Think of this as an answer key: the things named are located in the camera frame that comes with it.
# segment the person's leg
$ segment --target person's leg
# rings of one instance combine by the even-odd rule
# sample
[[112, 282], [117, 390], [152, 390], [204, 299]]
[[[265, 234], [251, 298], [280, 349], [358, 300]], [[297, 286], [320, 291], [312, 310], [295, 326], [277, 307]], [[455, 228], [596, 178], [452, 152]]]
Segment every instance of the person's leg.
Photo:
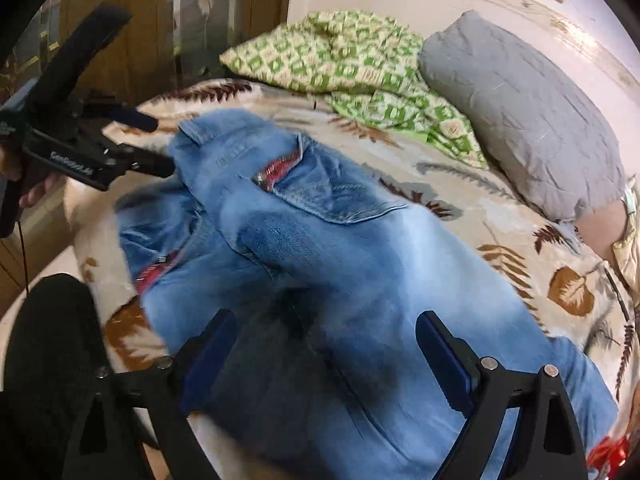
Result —
[[60, 478], [76, 413], [101, 365], [108, 359], [88, 287], [68, 274], [44, 278], [15, 320], [2, 393], [39, 478]]
[[2, 469], [10, 471], [12, 478], [40, 480], [35, 465], [29, 459], [22, 442], [16, 439], [13, 417], [7, 406], [4, 392], [0, 392], [0, 449]]

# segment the back pocket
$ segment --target back pocket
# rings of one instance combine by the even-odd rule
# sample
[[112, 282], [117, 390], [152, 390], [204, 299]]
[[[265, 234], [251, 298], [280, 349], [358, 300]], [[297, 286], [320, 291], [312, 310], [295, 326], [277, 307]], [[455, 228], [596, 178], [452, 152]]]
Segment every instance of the back pocket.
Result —
[[303, 134], [294, 152], [274, 160], [252, 180], [334, 224], [355, 224], [406, 207], [353, 161]]

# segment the red object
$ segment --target red object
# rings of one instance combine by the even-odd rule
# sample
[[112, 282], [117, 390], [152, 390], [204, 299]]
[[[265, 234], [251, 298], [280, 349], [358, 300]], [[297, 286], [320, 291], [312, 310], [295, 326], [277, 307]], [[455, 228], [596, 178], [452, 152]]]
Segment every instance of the red object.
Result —
[[147, 290], [160, 274], [175, 260], [178, 251], [172, 251], [167, 256], [160, 258], [156, 263], [149, 265], [140, 272], [136, 279], [136, 290], [138, 294], [142, 294]]
[[629, 456], [629, 440], [626, 436], [613, 440], [606, 436], [589, 453], [587, 467], [597, 469], [600, 473], [606, 471], [606, 478], [612, 480], [619, 469], [625, 465]]
[[293, 153], [281, 156], [270, 162], [266, 168], [255, 176], [260, 187], [268, 192], [273, 191], [273, 185], [289, 173], [289, 170], [300, 161], [300, 156], [300, 149], [298, 148]]

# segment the denim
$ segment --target denim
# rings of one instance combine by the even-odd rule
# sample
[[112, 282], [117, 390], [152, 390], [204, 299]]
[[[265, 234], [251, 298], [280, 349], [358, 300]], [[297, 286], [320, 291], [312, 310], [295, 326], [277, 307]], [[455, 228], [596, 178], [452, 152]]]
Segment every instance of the denim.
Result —
[[[254, 177], [300, 150], [263, 190]], [[171, 352], [220, 308], [239, 337], [203, 400], [248, 449], [303, 479], [430, 479], [464, 419], [450, 409], [415, 340], [434, 310], [479, 355], [537, 372], [554, 364], [586, 450], [616, 415], [597, 368], [540, 332], [512, 286], [427, 208], [299, 132], [245, 110], [183, 122], [177, 175], [117, 206], [135, 279], [179, 250], [142, 295]], [[495, 479], [509, 410], [483, 479]]]

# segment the blue gripper pad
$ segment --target blue gripper pad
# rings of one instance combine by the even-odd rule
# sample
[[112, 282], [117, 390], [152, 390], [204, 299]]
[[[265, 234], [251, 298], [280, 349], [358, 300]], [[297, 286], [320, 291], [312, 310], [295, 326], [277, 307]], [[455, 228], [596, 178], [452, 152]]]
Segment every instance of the blue gripper pad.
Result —
[[219, 310], [203, 333], [206, 341], [185, 375], [180, 399], [184, 415], [202, 409], [237, 336], [236, 316], [229, 310]]
[[415, 338], [449, 406], [469, 418], [475, 405], [473, 392], [479, 382], [479, 372], [472, 375], [470, 370], [477, 370], [478, 357], [465, 341], [449, 333], [433, 311], [418, 316]]

